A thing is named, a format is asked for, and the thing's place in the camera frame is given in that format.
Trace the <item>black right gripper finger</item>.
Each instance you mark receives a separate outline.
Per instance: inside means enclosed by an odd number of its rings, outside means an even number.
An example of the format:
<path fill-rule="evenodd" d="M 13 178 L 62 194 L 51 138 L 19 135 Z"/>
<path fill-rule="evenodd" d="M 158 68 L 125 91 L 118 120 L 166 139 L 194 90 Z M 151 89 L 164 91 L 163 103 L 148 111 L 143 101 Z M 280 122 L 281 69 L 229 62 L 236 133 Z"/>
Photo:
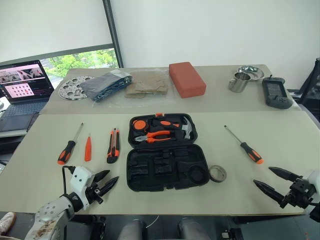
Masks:
<path fill-rule="evenodd" d="M 276 174 L 278 177 L 287 180 L 287 181 L 296 181 L 296 179 L 302 179 L 302 175 L 297 175 L 291 171 L 288 171 L 286 169 L 280 168 L 280 167 L 273 167 L 270 166 L 268 168 L 271 170 L 274 174 Z"/>
<path fill-rule="evenodd" d="M 273 187 L 269 186 L 268 184 L 256 180 L 253 180 L 253 183 L 268 197 L 276 201 L 278 204 L 281 204 L 283 199 L 285 198 L 282 194 L 277 192 Z"/>

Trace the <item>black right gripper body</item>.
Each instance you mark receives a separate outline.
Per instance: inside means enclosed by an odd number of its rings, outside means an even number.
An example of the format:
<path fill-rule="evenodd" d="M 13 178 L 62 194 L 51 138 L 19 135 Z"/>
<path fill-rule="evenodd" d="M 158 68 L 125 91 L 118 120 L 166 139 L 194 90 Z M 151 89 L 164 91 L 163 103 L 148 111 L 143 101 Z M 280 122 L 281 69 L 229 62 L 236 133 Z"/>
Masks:
<path fill-rule="evenodd" d="M 293 207 L 306 209 L 308 206 L 316 206 L 312 196 L 316 193 L 316 188 L 306 179 L 297 178 L 290 186 L 290 191 L 285 195 L 279 206 L 284 208 L 287 204 Z"/>

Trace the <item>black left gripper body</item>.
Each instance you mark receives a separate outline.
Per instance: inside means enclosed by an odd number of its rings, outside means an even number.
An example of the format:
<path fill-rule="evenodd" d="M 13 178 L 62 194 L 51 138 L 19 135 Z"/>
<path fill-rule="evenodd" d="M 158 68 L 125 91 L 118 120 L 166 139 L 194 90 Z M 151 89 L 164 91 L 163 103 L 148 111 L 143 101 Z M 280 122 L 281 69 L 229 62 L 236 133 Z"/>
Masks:
<path fill-rule="evenodd" d="M 93 202 L 97 202 L 98 204 L 101 204 L 104 201 L 99 195 L 100 189 L 98 187 L 98 182 L 103 178 L 104 178 L 103 176 L 96 175 L 93 178 L 91 185 L 86 188 L 85 196 L 89 204 L 92 204 Z"/>

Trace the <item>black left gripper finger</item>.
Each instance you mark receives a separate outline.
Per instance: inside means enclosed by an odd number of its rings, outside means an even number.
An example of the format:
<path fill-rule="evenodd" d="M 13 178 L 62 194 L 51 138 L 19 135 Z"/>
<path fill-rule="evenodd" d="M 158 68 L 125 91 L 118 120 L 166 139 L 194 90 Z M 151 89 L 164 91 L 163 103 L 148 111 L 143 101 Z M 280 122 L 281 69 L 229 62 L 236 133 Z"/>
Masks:
<path fill-rule="evenodd" d="M 101 172 L 98 172 L 95 174 L 94 176 L 94 181 L 96 183 L 98 183 L 99 181 L 101 181 L 108 173 L 110 172 L 110 170 L 103 170 Z"/>
<path fill-rule="evenodd" d="M 119 179 L 119 176 L 116 176 L 112 179 L 110 179 L 100 190 L 99 190 L 99 196 L 104 196 L 107 192 L 109 192 L 117 183 Z"/>

